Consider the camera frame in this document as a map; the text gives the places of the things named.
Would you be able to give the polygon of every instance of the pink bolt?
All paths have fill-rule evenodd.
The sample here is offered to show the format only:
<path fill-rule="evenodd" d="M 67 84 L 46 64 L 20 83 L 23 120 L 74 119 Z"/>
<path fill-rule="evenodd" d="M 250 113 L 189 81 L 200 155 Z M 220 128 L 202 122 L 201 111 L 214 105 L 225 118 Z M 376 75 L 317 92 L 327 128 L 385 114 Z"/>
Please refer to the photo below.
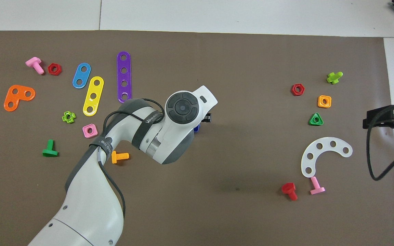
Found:
<path fill-rule="evenodd" d="M 317 178 L 315 176 L 311 177 L 311 181 L 313 182 L 314 185 L 314 190 L 311 190 L 311 195 L 324 192 L 325 188 L 320 187 L 319 182 L 317 181 Z"/>
<path fill-rule="evenodd" d="M 42 67 L 40 67 L 39 63 L 41 63 L 42 61 L 37 58 L 37 57 L 33 57 L 30 60 L 26 61 L 25 64 L 29 67 L 33 67 L 37 73 L 39 74 L 43 74 L 45 73 L 42 69 Z"/>

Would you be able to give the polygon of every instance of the red hex nut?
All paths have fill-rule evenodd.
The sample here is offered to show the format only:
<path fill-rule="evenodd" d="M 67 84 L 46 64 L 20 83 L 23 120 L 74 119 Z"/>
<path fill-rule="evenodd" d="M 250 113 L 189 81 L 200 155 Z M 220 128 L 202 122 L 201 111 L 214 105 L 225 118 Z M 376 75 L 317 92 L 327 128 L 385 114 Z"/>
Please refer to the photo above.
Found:
<path fill-rule="evenodd" d="M 51 63 L 48 66 L 48 73 L 52 75 L 59 75 L 62 72 L 62 66 L 57 63 Z"/>
<path fill-rule="evenodd" d="M 291 87 L 291 93 L 295 96 L 300 96 L 303 94 L 305 91 L 305 87 L 303 87 L 302 84 L 294 84 L 293 87 Z"/>

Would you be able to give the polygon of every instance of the orange bolt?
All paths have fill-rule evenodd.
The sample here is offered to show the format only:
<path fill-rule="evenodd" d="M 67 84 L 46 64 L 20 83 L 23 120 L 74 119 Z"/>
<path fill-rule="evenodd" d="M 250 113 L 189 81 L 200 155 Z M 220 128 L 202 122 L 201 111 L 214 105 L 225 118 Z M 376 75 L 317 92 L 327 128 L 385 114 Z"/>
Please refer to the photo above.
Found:
<path fill-rule="evenodd" d="M 117 160 L 127 160 L 130 158 L 129 153 L 121 153 L 121 154 L 116 154 L 116 151 L 112 152 L 112 163 L 116 164 Z"/>

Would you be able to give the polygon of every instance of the pink square nut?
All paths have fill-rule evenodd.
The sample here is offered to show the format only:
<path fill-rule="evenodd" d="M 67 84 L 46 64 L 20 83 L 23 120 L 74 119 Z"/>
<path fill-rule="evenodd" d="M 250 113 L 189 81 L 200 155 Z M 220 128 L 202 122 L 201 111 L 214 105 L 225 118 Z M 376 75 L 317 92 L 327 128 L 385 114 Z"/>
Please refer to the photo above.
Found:
<path fill-rule="evenodd" d="M 83 126 L 83 134 L 86 138 L 91 138 L 97 136 L 97 127 L 94 124 L 89 124 L 87 126 Z"/>

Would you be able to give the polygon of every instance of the purple plastic link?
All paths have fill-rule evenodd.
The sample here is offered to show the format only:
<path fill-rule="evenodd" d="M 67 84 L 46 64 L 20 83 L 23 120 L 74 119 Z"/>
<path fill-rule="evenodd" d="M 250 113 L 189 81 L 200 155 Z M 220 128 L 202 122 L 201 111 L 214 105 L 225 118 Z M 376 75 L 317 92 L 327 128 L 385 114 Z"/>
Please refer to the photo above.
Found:
<path fill-rule="evenodd" d="M 132 98 L 132 70 L 130 64 L 129 53 L 125 51 L 118 53 L 118 56 L 116 57 L 116 78 L 118 85 L 118 101 L 120 103 Z"/>

